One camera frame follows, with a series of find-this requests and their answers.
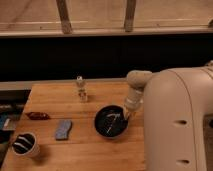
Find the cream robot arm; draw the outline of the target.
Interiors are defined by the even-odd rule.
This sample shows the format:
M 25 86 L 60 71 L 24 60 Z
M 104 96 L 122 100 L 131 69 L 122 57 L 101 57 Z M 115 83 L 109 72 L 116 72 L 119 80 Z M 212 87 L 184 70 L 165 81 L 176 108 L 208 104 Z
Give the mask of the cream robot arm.
M 213 171 L 213 66 L 127 74 L 130 114 L 143 109 L 146 171 Z

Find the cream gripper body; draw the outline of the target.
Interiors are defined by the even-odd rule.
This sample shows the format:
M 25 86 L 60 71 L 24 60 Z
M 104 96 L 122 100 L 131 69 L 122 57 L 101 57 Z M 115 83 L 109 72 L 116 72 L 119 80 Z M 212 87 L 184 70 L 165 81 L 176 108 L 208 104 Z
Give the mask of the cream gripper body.
M 124 100 L 125 108 L 131 112 L 137 111 L 143 103 L 142 97 L 142 91 L 130 88 Z

